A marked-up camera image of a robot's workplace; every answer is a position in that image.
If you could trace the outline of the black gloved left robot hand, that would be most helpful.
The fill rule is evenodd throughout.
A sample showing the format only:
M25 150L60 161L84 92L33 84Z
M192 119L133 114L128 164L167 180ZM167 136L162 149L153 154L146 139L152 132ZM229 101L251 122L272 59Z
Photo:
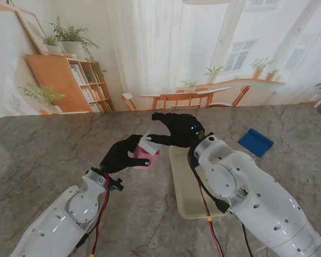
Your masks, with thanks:
M132 158L142 135L132 134L127 139L116 142L100 162L100 170L106 173L117 173L125 168L148 167L151 162L145 158Z

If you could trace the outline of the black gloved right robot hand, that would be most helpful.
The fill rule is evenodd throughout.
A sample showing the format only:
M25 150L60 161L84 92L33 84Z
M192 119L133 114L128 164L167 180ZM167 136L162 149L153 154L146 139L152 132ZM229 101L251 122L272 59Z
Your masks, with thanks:
M170 132L170 135L148 135L147 140L153 143L188 148L205 133L202 124L191 114L155 112L151 119L163 123Z

